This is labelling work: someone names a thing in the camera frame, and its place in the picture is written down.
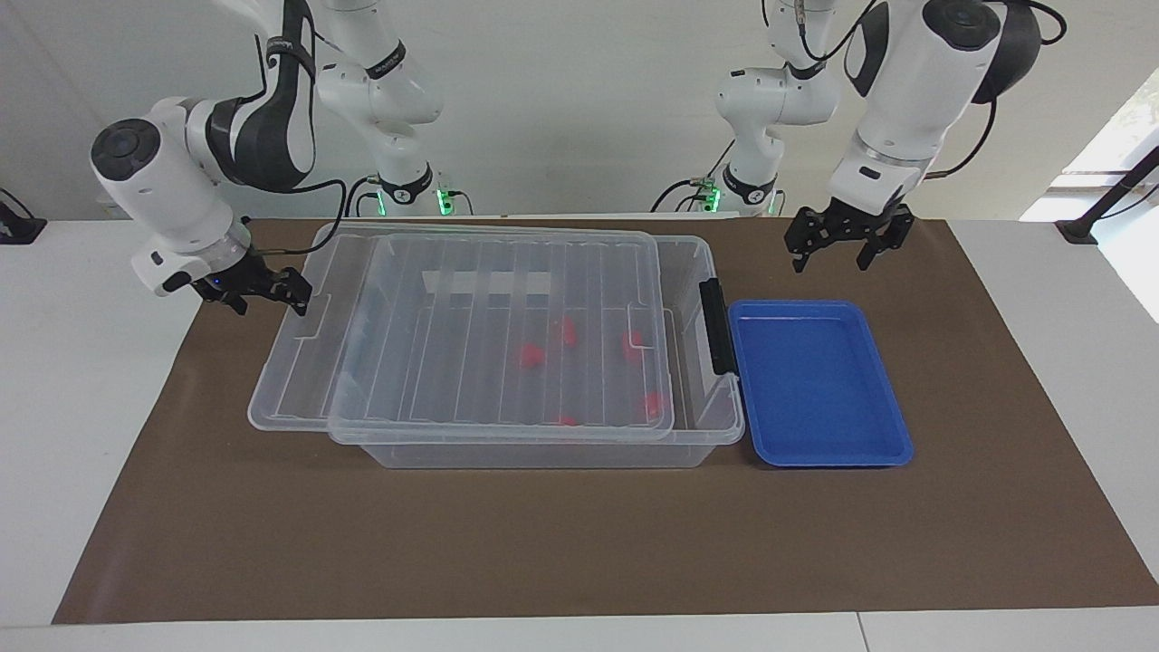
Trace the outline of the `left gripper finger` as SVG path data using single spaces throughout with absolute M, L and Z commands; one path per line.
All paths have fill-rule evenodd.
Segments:
M 819 249 L 828 247 L 828 232 L 824 230 L 823 214 L 812 208 L 799 208 L 790 219 L 785 234 L 785 246 L 793 256 L 795 273 L 802 273 L 809 257 Z
M 892 206 L 885 214 L 875 218 L 867 227 L 861 251 L 857 255 L 857 268 L 868 271 L 869 265 L 882 252 L 899 249 L 914 225 L 914 212 L 906 204 Z

